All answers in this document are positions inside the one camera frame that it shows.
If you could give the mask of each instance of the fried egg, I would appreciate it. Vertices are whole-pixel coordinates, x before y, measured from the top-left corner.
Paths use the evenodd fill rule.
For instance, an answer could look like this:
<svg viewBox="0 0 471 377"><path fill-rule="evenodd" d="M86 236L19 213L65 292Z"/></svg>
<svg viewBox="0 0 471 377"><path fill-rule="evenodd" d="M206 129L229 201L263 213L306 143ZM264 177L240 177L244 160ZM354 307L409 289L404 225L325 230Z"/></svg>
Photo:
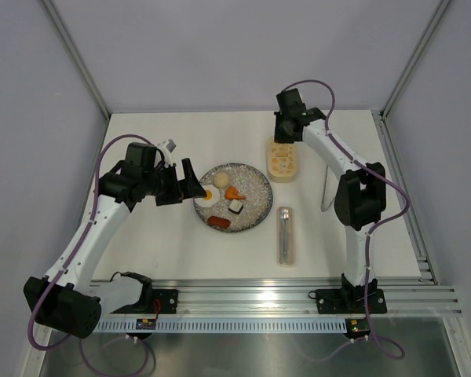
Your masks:
<svg viewBox="0 0 471 377"><path fill-rule="evenodd" d="M220 200L220 191L213 185L203 186L207 196L205 198L196 198L195 204L202 208L211 208Z"/></svg>

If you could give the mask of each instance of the white table surface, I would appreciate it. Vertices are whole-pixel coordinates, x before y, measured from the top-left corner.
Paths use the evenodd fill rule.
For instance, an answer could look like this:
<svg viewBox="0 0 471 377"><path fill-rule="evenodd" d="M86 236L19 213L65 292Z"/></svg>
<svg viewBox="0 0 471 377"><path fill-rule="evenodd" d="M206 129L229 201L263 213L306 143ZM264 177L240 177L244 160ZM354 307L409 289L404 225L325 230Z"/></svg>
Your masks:
<svg viewBox="0 0 471 377"><path fill-rule="evenodd" d="M212 167L229 162L246 163L267 175L265 143L273 135L274 121L272 112L114 114L105 144L121 134L140 134L154 144L171 138L177 144L173 158L180 179L185 157L191 159L199 179ZM369 111L336 111L330 122L354 151L387 167ZM131 141L119 141L108 151L101 172L124 158ZM234 234L218 232L198 218L191 199L156 207L154 198L148 197L115 234L93 278L108 279L115 271L166 280L339 277L345 264L344 227L333 207L326 213L319 209L326 165L307 145L297 147L298 175L291 183L271 182L274 205L257 227ZM337 186L333 174L328 180L327 201ZM383 217L400 208L391 188L387 200ZM277 263L280 206L293 207L295 214L297 257L289 267ZM403 219L375 233L374 268L379 278L420 277Z"/></svg>

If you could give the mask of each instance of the gray wall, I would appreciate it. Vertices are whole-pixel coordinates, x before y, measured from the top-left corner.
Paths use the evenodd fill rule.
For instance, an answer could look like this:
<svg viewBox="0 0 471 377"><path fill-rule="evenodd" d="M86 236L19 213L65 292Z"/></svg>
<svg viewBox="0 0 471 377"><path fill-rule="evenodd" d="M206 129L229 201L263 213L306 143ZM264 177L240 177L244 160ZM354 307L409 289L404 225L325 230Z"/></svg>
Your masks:
<svg viewBox="0 0 471 377"><path fill-rule="evenodd" d="M274 109L311 78L341 108L380 108L438 0L55 3L111 110L149 112Z"/></svg>
<svg viewBox="0 0 471 377"><path fill-rule="evenodd" d="M104 129L40 5L0 1L0 376L23 362L23 285L75 231Z"/></svg>
<svg viewBox="0 0 471 377"><path fill-rule="evenodd" d="M471 333L471 0L454 2L389 117L443 283Z"/></svg>

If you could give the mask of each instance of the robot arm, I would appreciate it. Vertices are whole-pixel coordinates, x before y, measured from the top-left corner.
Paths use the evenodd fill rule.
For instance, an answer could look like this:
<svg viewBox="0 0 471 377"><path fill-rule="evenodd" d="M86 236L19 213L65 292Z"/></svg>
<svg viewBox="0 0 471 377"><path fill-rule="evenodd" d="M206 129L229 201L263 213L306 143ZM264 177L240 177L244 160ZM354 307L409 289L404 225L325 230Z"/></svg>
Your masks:
<svg viewBox="0 0 471 377"><path fill-rule="evenodd" d="M347 302L355 302L363 297L367 231L375 222L380 221L385 209L385 183L370 176L345 157L328 136L334 132L327 131L324 123L326 116L317 108L307 109L297 89L281 92L277 95L277 101L279 112L276 113L276 142L305 142L325 161L339 180L334 209L345 226L347 241L342 295ZM367 163L339 136L335 135L335 138L355 160L385 176L385 169L380 163ZM377 281L373 271L369 282L371 289L376 289Z"/></svg>
<svg viewBox="0 0 471 377"><path fill-rule="evenodd" d="M123 273L121 278L98 288L89 284L111 238L145 196L154 196L157 206L206 196L189 159L181 161L185 178L178 181L176 166L170 158L174 148L172 141L158 146L131 143L126 158L100 178L95 216L88 213L90 217L82 221L64 253L43 279L30 277L24 286L33 311L49 283L63 272L40 306L36 322L85 338L102 315L149 298L151 281L135 273ZM87 232L88 221L92 225ZM81 241L67 264L75 245Z"/></svg>

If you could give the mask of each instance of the speckled plate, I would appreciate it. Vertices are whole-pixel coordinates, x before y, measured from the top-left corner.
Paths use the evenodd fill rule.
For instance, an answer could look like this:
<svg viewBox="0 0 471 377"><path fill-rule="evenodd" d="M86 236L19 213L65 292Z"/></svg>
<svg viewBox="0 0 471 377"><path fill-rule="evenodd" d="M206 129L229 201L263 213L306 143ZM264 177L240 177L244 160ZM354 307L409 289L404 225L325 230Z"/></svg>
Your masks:
<svg viewBox="0 0 471 377"><path fill-rule="evenodd" d="M274 197L272 188L258 169L245 165L243 163L225 163L214 167L200 179L201 185L214 185L214 175L224 171L230 176L230 185L234 186L241 196L245 196L243 202L243 211L240 214L233 214L228 210L230 200L225 199L225 189L220 188L220 200L211 208L202 208L195 204L194 208L197 215L207 224L210 216L227 218L230 220L230 226L227 229L215 225L208 225L220 232L235 233L251 229L265 220L272 208Z"/></svg>

